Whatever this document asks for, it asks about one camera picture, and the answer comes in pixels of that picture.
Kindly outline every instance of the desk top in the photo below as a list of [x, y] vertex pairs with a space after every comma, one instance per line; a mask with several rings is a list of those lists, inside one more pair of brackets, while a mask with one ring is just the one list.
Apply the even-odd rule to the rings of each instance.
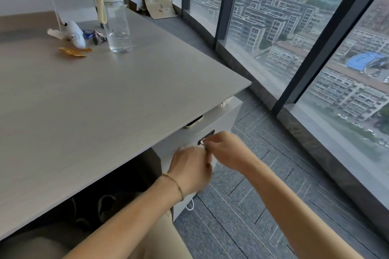
[[65, 56], [46, 29], [0, 36], [0, 239], [250, 85], [127, 15], [126, 54]]

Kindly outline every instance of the blue roof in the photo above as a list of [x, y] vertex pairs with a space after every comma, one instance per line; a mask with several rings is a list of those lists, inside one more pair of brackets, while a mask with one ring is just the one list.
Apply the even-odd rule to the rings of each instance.
[[384, 57], [385, 57], [384, 55], [381, 55], [380, 53], [376, 53], [376, 52], [360, 53], [358, 55], [354, 55], [353, 57], [351, 57], [346, 62], [346, 66], [363, 72], [366, 66], [369, 63], [371, 63], [373, 60], [376, 60], [378, 58], [384, 58]]

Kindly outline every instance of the car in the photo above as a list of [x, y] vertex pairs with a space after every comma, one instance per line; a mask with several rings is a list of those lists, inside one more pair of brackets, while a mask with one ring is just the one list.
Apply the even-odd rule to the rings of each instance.
[[366, 132], [370, 132], [372, 135], [375, 135], [374, 131], [371, 129], [366, 129]]
[[341, 117], [343, 120], [347, 120], [347, 116], [345, 116], [345, 115], [338, 114], [338, 116]]
[[363, 128], [361, 124], [358, 124], [358, 123], [353, 123], [354, 126], [357, 126], [359, 128]]

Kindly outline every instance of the forearm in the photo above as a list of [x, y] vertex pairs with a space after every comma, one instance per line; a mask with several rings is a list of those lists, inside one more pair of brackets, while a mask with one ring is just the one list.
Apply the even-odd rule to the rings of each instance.
[[64, 259], [127, 259], [149, 229], [180, 200], [177, 185], [169, 178], [158, 178]]
[[267, 209], [300, 259], [362, 259], [255, 155], [242, 162], [241, 173], [261, 196]]

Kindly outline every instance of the hand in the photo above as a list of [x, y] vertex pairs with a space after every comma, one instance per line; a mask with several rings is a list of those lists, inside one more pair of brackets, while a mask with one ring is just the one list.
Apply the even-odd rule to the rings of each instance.
[[245, 162], [252, 159], [253, 153], [240, 140], [240, 138], [231, 132], [221, 131], [213, 134], [203, 141], [208, 152], [227, 166], [228, 168], [240, 171]]
[[200, 147], [179, 149], [168, 170], [184, 196], [203, 189], [212, 179], [212, 155]]

